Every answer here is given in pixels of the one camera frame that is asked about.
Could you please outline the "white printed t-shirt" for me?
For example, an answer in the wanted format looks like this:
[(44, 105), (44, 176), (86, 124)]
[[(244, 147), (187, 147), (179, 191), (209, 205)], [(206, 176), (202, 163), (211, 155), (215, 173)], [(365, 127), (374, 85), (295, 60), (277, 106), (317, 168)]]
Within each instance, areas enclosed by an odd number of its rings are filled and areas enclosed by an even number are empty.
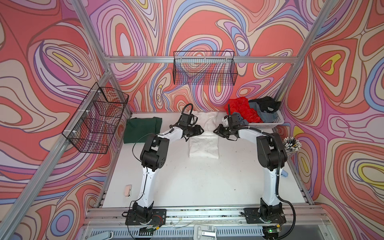
[(193, 115), (198, 117), (197, 125), (200, 125), (204, 132), (188, 140), (189, 158), (219, 159), (219, 136), (214, 134), (214, 130), (223, 123), (226, 113), (193, 111)]

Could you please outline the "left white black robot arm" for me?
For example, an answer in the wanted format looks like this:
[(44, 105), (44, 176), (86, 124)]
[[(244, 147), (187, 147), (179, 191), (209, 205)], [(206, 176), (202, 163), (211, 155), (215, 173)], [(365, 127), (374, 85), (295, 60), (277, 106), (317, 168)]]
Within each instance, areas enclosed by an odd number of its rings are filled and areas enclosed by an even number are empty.
[(140, 196), (130, 204), (126, 216), (127, 226), (165, 223), (163, 215), (166, 210), (162, 210), (161, 214), (154, 213), (155, 181), (160, 169), (166, 163), (170, 143), (180, 139), (188, 141), (189, 138), (204, 133), (197, 121), (198, 117), (192, 113), (181, 114), (167, 132), (148, 135), (139, 158), (143, 167)]

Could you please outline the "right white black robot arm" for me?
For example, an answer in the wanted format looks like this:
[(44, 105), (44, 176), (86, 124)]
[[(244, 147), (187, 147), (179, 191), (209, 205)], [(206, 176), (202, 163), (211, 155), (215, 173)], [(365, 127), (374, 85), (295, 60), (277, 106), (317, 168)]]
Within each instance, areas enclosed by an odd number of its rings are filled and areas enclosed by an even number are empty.
[(214, 134), (230, 141), (244, 139), (257, 147), (257, 160), (264, 168), (264, 190), (259, 209), (255, 214), (246, 214), (246, 217), (258, 218), (268, 224), (286, 223), (279, 184), (281, 171), (288, 157), (281, 137), (276, 133), (242, 125), (234, 115), (225, 116), (223, 122), (214, 130)]

